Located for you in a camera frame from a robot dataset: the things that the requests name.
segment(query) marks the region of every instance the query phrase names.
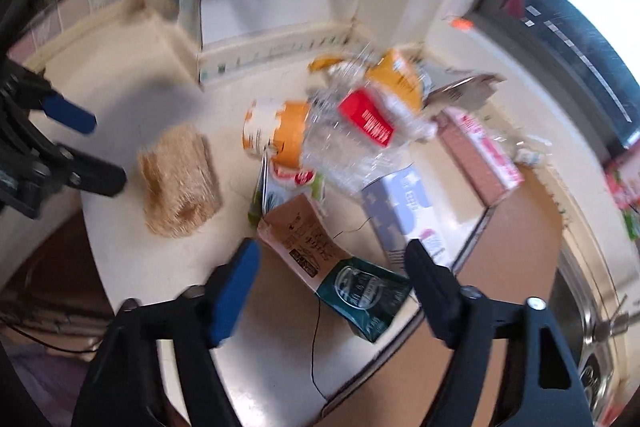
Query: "brown panel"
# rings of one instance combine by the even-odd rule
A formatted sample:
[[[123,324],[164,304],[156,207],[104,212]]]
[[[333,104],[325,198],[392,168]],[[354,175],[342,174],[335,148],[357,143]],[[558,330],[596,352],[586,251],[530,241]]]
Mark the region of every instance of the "brown panel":
[[[494,299],[548,299],[562,235],[562,219],[530,171],[526,181],[497,207],[460,274]],[[474,425],[485,427],[504,365],[506,344],[495,341]],[[450,351],[421,325],[398,352],[319,427],[415,427],[420,425],[449,362]]]

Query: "beige fuzzy roll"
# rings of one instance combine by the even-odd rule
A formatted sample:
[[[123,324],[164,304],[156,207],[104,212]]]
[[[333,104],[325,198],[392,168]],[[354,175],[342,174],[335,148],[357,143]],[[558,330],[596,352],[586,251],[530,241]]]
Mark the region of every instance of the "beige fuzzy roll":
[[[165,131],[156,146],[138,154],[146,181],[145,217],[163,237],[191,235],[222,206],[206,138],[193,125]]]

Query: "red label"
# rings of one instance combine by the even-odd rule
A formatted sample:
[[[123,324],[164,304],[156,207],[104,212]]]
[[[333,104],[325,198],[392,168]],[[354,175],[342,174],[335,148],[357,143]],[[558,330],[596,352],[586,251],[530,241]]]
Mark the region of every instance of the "red label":
[[[340,102],[338,112],[359,127],[374,142],[386,147],[394,134],[394,128],[380,114],[364,89],[356,89]]]

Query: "sink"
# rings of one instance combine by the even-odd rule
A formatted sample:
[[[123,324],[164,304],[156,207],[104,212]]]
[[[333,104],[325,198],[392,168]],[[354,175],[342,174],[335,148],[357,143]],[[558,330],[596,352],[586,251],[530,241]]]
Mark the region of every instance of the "sink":
[[[567,248],[562,248],[548,307],[564,335],[580,374],[591,416],[596,421],[606,404],[613,371],[607,343],[596,343],[592,332],[600,320],[582,270]]]

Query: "table surface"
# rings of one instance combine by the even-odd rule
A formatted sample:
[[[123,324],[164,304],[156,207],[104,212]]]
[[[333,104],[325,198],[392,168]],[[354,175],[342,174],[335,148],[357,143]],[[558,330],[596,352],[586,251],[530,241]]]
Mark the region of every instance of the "table surface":
[[[127,170],[129,183],[118,197],[82,195],[95,262],[115,310],[129,297],[154,303],[203,283],[216,266],[228,260],[243,237],[254,234],[246,214],[260,161],[242,150],[244,113],[256,97],[305,98],[308,88],[324,83],[322,74],[309,75],[307,61],[300,60],[201,90],[172,80],[175,64],[168,55],[152,51],[158,43],[140,45],[142,36],[136,38],[136,48],[148,48],[148,55],[138,52],[123,60],[127,41],[120,36],[111,38],[109,45],[95,46],[90,58],[86,50],[65,51],[47,68],[51,78],[64,73],[61,88],[67,98],[96,114],[98,129],[90,139],[79,138],[55,123],[38,123],[49,126],[44,131],[52,138]],[[89,70],[94,72],[90,83]],[[166,239],[145,226],[144,184],[136,154],[151,146],[169,126],[185,121],[193,122],[209,139],[223,206],[191,237]],[[482,204],[437,140],[413,144],[409,161],[422,176],[447,248],[459,251],[482,216]],[[370,226],[361,227],[366,216],[356,203],[329,188],[325,208],[328,231],[332,235],[344,232],[337,238],[342,247],[386,264]],[[337,314],[322,309],[314,352],[314,376],[322,396],[310,373],[318,300],[280,259],[263,255],[234,336],[212,353],[243,425],[306,425],[326,404],[325,397],[359,374],[416,311],[417,304],[408,299],[392,327],[371,344],[354,336]],[[169,342],[162,341],[161,358],[167,394],[187,416]]]

